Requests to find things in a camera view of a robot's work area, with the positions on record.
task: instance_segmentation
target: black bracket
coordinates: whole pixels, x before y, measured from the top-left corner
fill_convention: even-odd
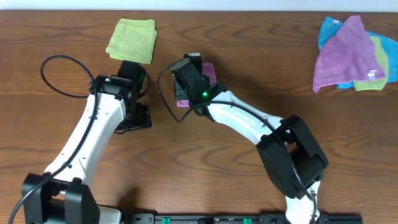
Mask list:
[[[124,120],[116,127],[115,131],[135,131],[152,127],[147,105],[137,103],[135,113],[128,113]]]
[[[362,217],[359,215],[321,215],[319,224],[362,224]]]
[[[202,62],[199,53],[185,54],[183,58],[189,58],[193,66],[198,70],[198,73],[202,74]],[[174,80],[174,95],[176,100],[187,100],[185,90],[178,84],[177,80]]]
[[[323,178],[328,159],[307,125],[298,116],[292,115],[283,120],[276,129],[276,134],[283,142],[296,143],[296,148],[287,152],[272,133],[263,136],[257,144],[257,150],[272,183],[284,195],[301,199],[307,188]],[[295,168],[306,189],[300,186]]]
[[[170,68],[170,71],[175,78],[176,99],[187,99],[190,107],[195,107],[197,115],[213,120],[206,105],[196,105],[210,102],[221,92],[227,91],[227,88],[219,83],[210,85],[209,77],[201,74],[200,55],[192,57],[185,55],[183,60]]]
[[[46,175],[28,174],[22,184],[22,195]],[[65,200],[53,198],[65,191]],[[80,179],[72,182],[51,180],[36,190],[24,203],[25,221],[31,223],[98,224],[100,210],[90,188]]]

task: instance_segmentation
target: folded towel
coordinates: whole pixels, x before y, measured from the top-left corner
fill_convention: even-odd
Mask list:
[[[334,18],[326,17],[323,21],[323,24],[320,29],[320,33],[318,36],[318,47],[321,50],[323,45],[330,39],[336,35],[337,31],[343,25],[342,22],[335,20]],[[389,77],[387,82],[396,82],[398,80],[398,42],[384,37],[379,34],[375,34],[373,32],[368,31],[368,34],[372,37],[380,38],[381,45],[386,55],[388,56],[388,64],[389,64]],[[337,88],[351,88],[354,87],[353,82],[349,83],[340,83],[337,85]]]
[[[314,92],[323,86],[384,78],[374,49],[361,17],[350,16],[319,53],[313,76]]]
[[[361,90],[382,90],[387,83],[387,79],[389,76],[388,70],[388,57],[381,47],[380,38],[378,37],[371,37],[376,49],[374,50],[374,55],[376,56],[378,64],[383,68],[384,74],[386,74],[385,78],[381,78],[379,80],[373,80],[368,82],[360,82],[354,81],[354,87],[356,91]]]
[[[121,19],[105,51],[113,59],[150,64],[156,36],[155,21],[152,19]]]

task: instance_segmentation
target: wooden table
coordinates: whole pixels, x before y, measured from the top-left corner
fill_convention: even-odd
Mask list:
[[[260,110],[303,118],[330,165],[319,208],[360,213],[365,223],[398,222],[398,85],[355,92],[336,86],[312,91],[317,38],[334,12],[0,11],[0,222],[21,197],[26,175],[41,174],[71,135],[86,101],[49,89],[44,59],[69,55],[93,74],[115,74],[121,61],[105,52],[120,18],[154,19],[158,37],[151,65],[153,127],[112,136],[96,171],[100,204],[159,213],[259,213],[285,210],[256,148],[226,126],[191,114],[177,124],[160,101],[160,70],[187,52],[200,52],[217,79]],[[367,30],[398,40],[397,14],[361,13]],[[54,60],[49,81],[69,93],[87,93],[77,65]],[[162,88],[174,105],[173,81]],[[186,110],[177,109],[178,115]],[[19,212],[16,223],[23,223]]]

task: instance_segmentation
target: purple cloth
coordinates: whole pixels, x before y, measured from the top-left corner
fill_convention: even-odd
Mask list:
[[[214,67],[212,63],[202,63],[201,65],[201,73],[202,75],[206,75],[209,77],[209,83],[210,85],[214,84],[217,82],[216,79],[216,73],[214,71]],[[177,106],[178,107],[189,107],[189,102],[188,100],[178,100],[177,101]]]
[[[374,49],[361,17],[350,16],[318,55],[312,83],[314,92],[323,86],[384,78]]]

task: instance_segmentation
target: black cable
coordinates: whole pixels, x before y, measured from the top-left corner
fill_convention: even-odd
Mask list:
[[[124,133],[126,133],[127,129],[128,129],[128,127],[126,127],[126,128],[125,128],[123,131],[121,131],[121,132],[114,131],[113,133],[115,133],[115,134],[124,134]]]
[[[172,115],[172,117],[174,118],[174,120],[175,120],[176,122],[180,123],[180,122],[185,118],[185,116],[188,115],[188,114],[186,114],[186,115],[181,119],[181,121],[178,121],[177,117],[174,115],[173,111],[171,110],[171,108],[170,108],[169,105],[167,104],[166,100],[164,99],[163,94],[162,94],[162,90],[160,89],[160,78],[161,78],[161,76],[163,75],[164,71],[166,71],[168,68],[170,68],[171,66],[175,65],[176,63],[177,63],[177,62],[174,62],[174,63],[171,63],[170,65],[164,67],[163,70],[159,73],[159,78],[157,79],[157,89],[159,90],[160,97],[161,97],[161,99],[162,99],[164,105],[166,106],[167,110],[169,111],[169,113]]]
[[[90,72],[82,63],[80,63],[79,61],[77,61],[77,60],[74,59],[74,58],[71,58],[71,57],[65,56],[65,55],[54,55],[54,56],[51,56],[51,57],[47,58],[46,60],[44,60],[42,66],[41,66],[41,68],[40,68],[40,74],[41,74],[41,76],[42,76],[42,78],[43,78],[43,81],[44,81],[51,89],[53,89],[54,91],[56,91],[56,92],[58,92],[58,93],[60,93],[60,94],[65,95],[65,96],[70,96],[70,97],[74,97],[74,98],[86,98],[87,96],[76,96],[76,95],[71,95],[71,94],[68,94],[68,93],[64,93],[64,92],[62,92],[62,91],[56,89],[54,86],[52,86],[52,85],[47,81],[47,79],[44,77],[44,72],[43,72],[43,70],[44,70],[44,65],[45,65],[49,60],[54,59],[54,58],[65,58],[65,59],[71,60],[72,62],[75,62],[75,63],[78,64],[81,68],[84,69],[84,71],[88,74],[88,76],[90,77],[90,79],[91,79],[92,82],[95,81],[95,79],[94,79],[93,75],[91,74],[91,72]],[[86,128],[85,132],[83,133],[83,136],[81,137],[80,142],[78,143],[76,149],[74,150],[74,152],[72,153],[72,155],[69,157],[69,159],[68,159],[59,169],[57,169],[57,170],[56,170],[55,172],[53,172],[52,174],[46,176],[43,180],[41,180],[39,183],[37,183],[36,185],[34,185],[34,187],[32,187],[32,188],[31,188],[31,189],[18,201],[18,203],[16,204],[16,206],[14,207],[14,209],[13,209],[11,215],[10,215],[10,219],[9,219],[9,221],[8,221],[8,224],[12,224],[12,223],[13,223],[13,221],[14,221],[14,219],[15,219],[15,216],[16,216],[16,214],[17,214],[17,212],[18,212],[18,209],[20,209],[20,207],[24,204],[24,202],[25,202],[37,189],[41,188],[41,187],[42,187],[43,185],[45,185],[47,182],[51,181],[56,175],[58,175],[59,173],[61,173],[65,168],[67,168],[67,167],[69,166],[69,164],[72,162],[72,160],[73,160],[73,159],[75,158],[75,156],[78,154],[80,148],[82,147],[84,141],[85,141],[86,138],[87,138],[88,133],[90,132],[90,129],[91,129],[91,127],[92,127],[92,125],[93,125],[93,123],[94,123],[94,120],[95,120],[95,116],[96,116],[96,114],[97,114],[97,109],[98,109],[98,90],[97,90],[96,87],[94,86],[94,108],[93,108],[93,113],[91,114],[90,121],[88,122],[87,128]]]
[[[316,196],[317,196],[316,193],[313,191],[312,192],[313,211],[312,211],[312,216],[311,216],[311,224],[316,224],[317,223],[318,205],[317,205]]]
[[[159,73],[159,77],[158,77],[158,79],[157,79],[157,89],[158,89],[158,91],[159,91],[159,93],[160,93],[160,97],[161,97],[161,99],[162,99],[164,105],[166,106],[167,110],[169,111],[169,113],[172,115],[172,117],[174,118],[174,120],[175,120],[177,123],[181,123],[181,122],[188,116],[188,114],[190,114],[192,111],[194,111],[194,110],[196,110],[196,109],[199,109],[201,106],[210,105],[210,104],[230,105],[231,107],[232,107],[232,106],[235,106],[235,107],[237,107],[237,108],[239,108],[239,109],[241,109],[241,110],[243,110],[243,111],[249,113],[250,115],[254,116],[254,117],[257,118],[259,121],[263,122],[264,125],[267,126],[267,128],[269,128],[269,129],[271,130],[271,132],[274,134],[274,137],[275,137],[276,140],[278,141],[278,144],[279,144],[281,147],[283,147],[284,150],[286,150],[287,153],[289,153],[289,150],[287,149],[287,147],[286,147],[286,145],[284,144],[283,140],[282,140],[282,139],[280,138],[280,136],[276,133],[275,128],[273,127],[273,125],[271,125],[270,122],[269,122],[266,118],[262,118],[261,116],[259,116],[259,115],[256,114],[255,112],[253,112],[253,111],[251,111],[251,110],[249,110],[249,109],[247,109],[247,108],[245,108],[245,107],[243,107],[243,106],[241,106],[241,105],[237,105],[236,103],[233,103],[232,101],[231,101],[231,102],[227,102],[227,101],[209,101],[209,102],[204,102],[204,103],[198,103],[198,104],[196,104],[195,106],[192,106],[192,107],[182,116],[181,119],[178,119],[178,118],[176,117],[176,115],[173,113],[173,111],[171,110],[171,108],[169,107],[169,105],[167,104],[165,98],[163,97],[162,91],[161,91],[161,89],[160,89],[160,78],[161,78],[162,74],[163,74],[168,68],[170,68],[171,66],[175,65],[176,63],[178,63],[178,62],[171,63],[170,65],[168,65],[168,66],[166,66],[165,68],[163,68],[163,70]],[[291,158],[291,157],[289,157],[289,158],[290,158],[290,162],[292,163],[292,167],[293,167],[294,174],[295,174],[295,176],[296,176],[296,178],[297,178],[297,180],[298,180],[299,187],[305,192],[305,195],[306,195],[311,201],[314,202],[314,214],[315,214],[315,215],[314,215],[314,214],[312,215],[312,223],[315,223],[316,212],[317,212],[317,209],[318,209],[318,208],[317,208],[317,201],[316,201],[316,199],[315,199],[315,196],[311,195],[310,192],[308,192],[307,188],[305,187],[304,183],[302,182],[302,180],[301,180],[301,178],[300,178],[300,176],[299,176],[299,174],[298,174],[298,172],[297,172],[296,166],[294,165],[292,158]]]

